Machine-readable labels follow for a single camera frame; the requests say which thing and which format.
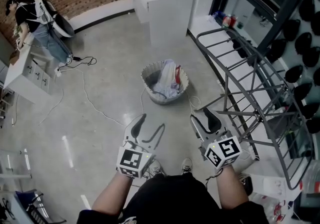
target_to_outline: woven basket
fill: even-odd
[[[161,93],[154,92],[151,89],[151,87],[152,87],[152,85],[157,83],[159,75],[160,75],[164,66],[165,66],[164,61],[156,62],[156,63],[148,65],[141,72],[141,78],[142,78],[143,83],[145,85],[144,86],[145,90],[147,91],[151,100],[159,105],[165,105],[165,104],[168,104],[168,103],[178,99],[179,97],[181,97],[181,95],[186,91],[187,87],[189,86],[189,79],[187,77],[187,74],[185,73],[185,71],[182,68],[180,68],[181,84],[180,84],[180,93],[179,94],[177,94],[174,97],[167,98],[165,95],[163,95]]]

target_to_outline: white cloth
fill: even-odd
[[[164,62],[164,67],[158,78],[158,82],[154,85],[153,91],[165,95],[167,98],[176,96],[179,93],[180,84],[176,83],[177,65],[172,59]]]

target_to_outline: baseboard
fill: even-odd
[[[134,0],[120,0],[85,11],[71,19],[66,17],[66,19],[75,32],[80,32],[111,18],[127,14],[128,12],[132,13],[133,8]]]
[[[78,29],[75,29],[74,33],[76,34],[78,32],[81,32],[81,31],[85,30],[85,29],[88,29],[88,28],[90,28],[92,26],[98,25],[98,24],[100,24],[100,23],[102,23],[104,21],[110,20],[112,18],[120,17],[120,16],[123,16],[123,15],[127,15],[128,13],[134,13],[134,12],[135,12],[135,10],[132,9],[132,10],[127,10],[127,11],[123,11],[123,12],[120,12],[120,13],[116,13],[116,14],[113,14],[113,15],[108,16],[108,17],[101,18],[101,19],[96,20],[96,21],[94,21],[92,23],[89,23],[89,24],[87,24],[85,26],[82,26],[82,27],[80,27]]]

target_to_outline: blue jeans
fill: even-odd
[[[58,59],[61,63],[67,62],[66,59],[71,55],[71,52],[55,34],[53,29],[48,30],[47,25],[40,24],[32,34],[40,42],[41,46],[47,46],[47,49],[54,58]]]

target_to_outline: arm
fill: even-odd
[[[216,178],[216,181],[222,208],[233,209],[249,201],[246,191],[231,165],[223,168],[223,172]]]
[[[21,40],[19,42],[19,45],[18,47],[21,49],[23,44],[24,44],[24,41],[28,35],[28,26],[27,26],[27,23],[26,22],[23,22],[20,24],[20,27],[22,29],[22,35],[21,35]]]
[[[124,207],[129,193],[132,179],[117,172],[108,186],[98,196],[92,206],[92,210],[118,215]]]

